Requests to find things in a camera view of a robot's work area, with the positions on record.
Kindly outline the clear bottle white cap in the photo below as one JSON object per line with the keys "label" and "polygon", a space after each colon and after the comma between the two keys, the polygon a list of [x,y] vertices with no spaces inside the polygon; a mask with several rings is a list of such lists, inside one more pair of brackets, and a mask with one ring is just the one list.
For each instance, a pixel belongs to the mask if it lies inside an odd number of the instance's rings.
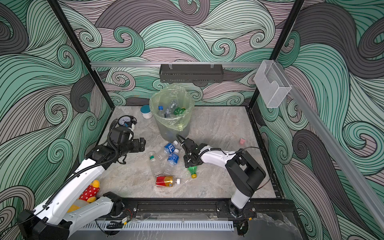
{"label": "clear bottle white cap", "polygon": [[178,102],[176,100],[172,100],[169,104],[169,106],[166,109],[166,118],[170,118],[171,115],[174,115],[174,110],[179,106]]}

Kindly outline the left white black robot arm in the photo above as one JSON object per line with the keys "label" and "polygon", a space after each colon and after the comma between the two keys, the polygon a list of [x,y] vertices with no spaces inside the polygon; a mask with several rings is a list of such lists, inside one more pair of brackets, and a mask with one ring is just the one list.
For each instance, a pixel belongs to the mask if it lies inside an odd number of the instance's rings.
{"label": "left white black robot arm", "polygon": [[82,193],[88,196],[88,187],[110,165],[127,154],[145,150],[146,140],[136,139],[131,129],[110,129],[107,142],[94,147],[75,172],[55,192],[34,210],[24,210],[17,217],[17,226],[26,240],[66,240],[74,232],[103,216],[120,217],[124,210],[123,199],[108,192],[102,197],[69,212]]}

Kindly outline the green bottle yellow cap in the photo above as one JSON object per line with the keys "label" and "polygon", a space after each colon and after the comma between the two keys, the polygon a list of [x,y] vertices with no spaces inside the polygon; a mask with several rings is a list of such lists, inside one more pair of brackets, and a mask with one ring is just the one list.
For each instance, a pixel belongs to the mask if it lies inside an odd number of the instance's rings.
{"label": "green bottle yellow cap", "polygon": [[192,179],[197,178],[197,168],[198,168],[197,166],[188,167],[188,171],[190,172]]}

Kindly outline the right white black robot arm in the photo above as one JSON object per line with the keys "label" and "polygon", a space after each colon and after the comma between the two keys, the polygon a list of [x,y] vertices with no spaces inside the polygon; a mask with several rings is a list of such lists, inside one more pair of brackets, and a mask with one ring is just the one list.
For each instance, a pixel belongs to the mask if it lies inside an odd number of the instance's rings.
{"label": "right white black robot arm", "polygon": [[224,151],[207,144],[197,145],[190,138],[185,139],[180,135],[177,135],[177,139],[185,151],[186,168],[211,164],[227,170],[236,187],[231,197],[230,210],[233,215],[239,214],[267,176],[265,170],[247,151],[248,148]]}

